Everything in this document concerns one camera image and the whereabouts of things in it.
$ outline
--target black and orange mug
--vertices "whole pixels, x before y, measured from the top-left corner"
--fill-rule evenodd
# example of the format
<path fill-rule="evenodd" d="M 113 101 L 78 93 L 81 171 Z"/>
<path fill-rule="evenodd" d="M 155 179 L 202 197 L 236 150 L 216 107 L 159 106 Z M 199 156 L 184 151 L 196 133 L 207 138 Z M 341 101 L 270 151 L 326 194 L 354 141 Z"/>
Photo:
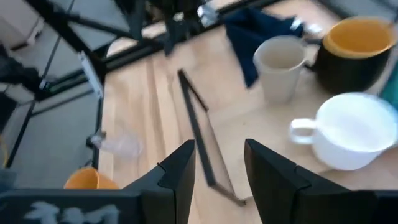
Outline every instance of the black and orange mug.
<path fill-rule="evenodd" d="M 351 17 L 337 23 L 320 40 L 315 63 L 323 88 L 334 94 L 364 91 L 381 76 L 391 48 L 396 43 L 394 27 L 372 17 Z"/>

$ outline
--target wooden table surface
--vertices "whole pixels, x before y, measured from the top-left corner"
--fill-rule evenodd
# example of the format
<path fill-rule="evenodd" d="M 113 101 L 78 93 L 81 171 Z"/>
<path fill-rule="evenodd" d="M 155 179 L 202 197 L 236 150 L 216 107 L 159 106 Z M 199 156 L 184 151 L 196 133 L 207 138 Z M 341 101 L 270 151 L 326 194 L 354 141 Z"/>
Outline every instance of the wooden table surface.
<path fill-rule="evenodd" d="M 232 0 L 215 0 L 215 6 Z M 310 0 L 285 0 L 264 9 L 280 16 L 297 15 L 301 20 L 319 24 L 324 32 L 339 19 L 318 3 Z M 145 35 L 164 31 L 162 24 L 149 27 Z M 110 47 L 108 55 L 125 49 L 135 42 L 120 39 Z M 248 93 L 241 74 L 228 73 L 226 68 L 240 70 L 224 27 L 206 32 L 176 47 L 171 57 L 163 52 L 113 71 L 106 77 L 103 107 L 103 130 L 109 138 L 121 129 L 128 129 L 142 141 L 144 150 L 139 163 L 101 151 L 99 171 L 112 178 L 120 187 L 133 182 L 156 166 L 187 139 L 193 139 L 192 129 L 183 100 L 177 70 L 183 68 L 211 111 L 222 109 Z M 370 91 L 377 91 L 385 77 Z M 206 145 L 217 147 L 204 112 L 198 113 Z M 350 189 L 398 189 L 398 152 L 391 149 L 373 163 L 354 172 L 329 171 L 322 175 Z M 221 168 L 216 176 L 227 173 Z M 197 156 L 195 188 L 189 223 L 258 223 L 260 218 L 253 200 L 245 207 L 224 198 L 207 186 Z"/>

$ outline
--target gray floor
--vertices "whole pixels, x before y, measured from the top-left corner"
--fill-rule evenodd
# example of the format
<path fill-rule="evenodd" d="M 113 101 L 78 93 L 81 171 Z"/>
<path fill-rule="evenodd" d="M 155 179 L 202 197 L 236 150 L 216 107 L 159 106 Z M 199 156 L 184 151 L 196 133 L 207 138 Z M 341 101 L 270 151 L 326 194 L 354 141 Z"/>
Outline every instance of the gray floor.
<path fill-rule="evenodd" d="M 72 3 L 72 0 L 53 1 L 58 2 L 64 9 L 68 9 Z M 387 19 L 392 19 L 394 16 L 390 9 L 375 4 L 375 0 L 336 1 L 350 8 L 349 10 L 354 14 L 381 16 Z M 389 1 L 395 4 L 398 2 L 398 0 Z M 72 12 L 78 12 L 87 18 L 127 30 L 127 24 L 113 0 L 75 0 Z M 114 39 L 113 35 L 82 26 L 74 26 L 74 29 L 92 49 Z M 58 35 L 50 27 L 45 26 L 35 45 L 18 50 L 16 54 L 26 65 L 35 66 L 44 72 L 57 39 Z M 76 53 L 61 39 L 49 66 L 49 75 L 61 77 L 78 68 L 80 64 Z M 89 89 L 90 87 L 84 84 L 37 104 L 35 110 L 41 110 Z M 28 92 L 18 86 L 10 87 L 7 94 L 20 103 L 32 99 Z M 85 147 L 85 139 L 93 133 L 95 128 L 96 102 L 93 95 L 88 95 L 34 116 L 29 121 L 11 167 L 17 173 L 17 187 L 60 188 L 73 171 L 91 158 L 91 151 Z M 13 129 L 22 125 L 24 114 L 28 109 L 29 105 L 25 105 L 16 110 L 12 125 L 9 125 L 9 134 L 5 135 L 10 144 L 16 140 Z"/>

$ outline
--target blue cloth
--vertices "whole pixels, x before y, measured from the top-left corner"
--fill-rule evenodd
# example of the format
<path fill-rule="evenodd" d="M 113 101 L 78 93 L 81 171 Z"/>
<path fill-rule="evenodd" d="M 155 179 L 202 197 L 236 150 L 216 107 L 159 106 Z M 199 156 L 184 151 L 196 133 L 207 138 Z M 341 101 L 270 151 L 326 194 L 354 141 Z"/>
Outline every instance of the blue cloth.
<path fill-rule="evenodd" d="M 295 30 L 290 29 L 293 21 L 294 17 L 280 20 L 251 8 L 239 10 L 224 18 L 226 35 L 232 43 L 248 88 L 258 78 L 253 55 L 264 41 L 278 35 L 303 36 L 302 24 Z"/>

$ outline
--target white mug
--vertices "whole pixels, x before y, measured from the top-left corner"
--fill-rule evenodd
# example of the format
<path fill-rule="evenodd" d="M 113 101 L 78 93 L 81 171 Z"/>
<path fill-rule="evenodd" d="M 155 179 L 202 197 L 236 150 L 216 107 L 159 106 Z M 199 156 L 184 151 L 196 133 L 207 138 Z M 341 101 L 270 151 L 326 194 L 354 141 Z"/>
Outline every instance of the white mug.
<path fill-rule="evenodd" d="M 253 56 L 267 101 L 292 99 L 305 61 L 305 43 L 292 35 L 273 37 L 262 43 Z"/>
<path fill-rule="evenodd" d="M 300 129 L 313 133 L 299 135 Z M 289 134 L 297 144 L 312 144 L 315 156 L 326 165 L 356 170 L 397 142 L 397 113 L 376 96 L 344 93 L 324 102 L 315 120 L 293 120 Z"/>

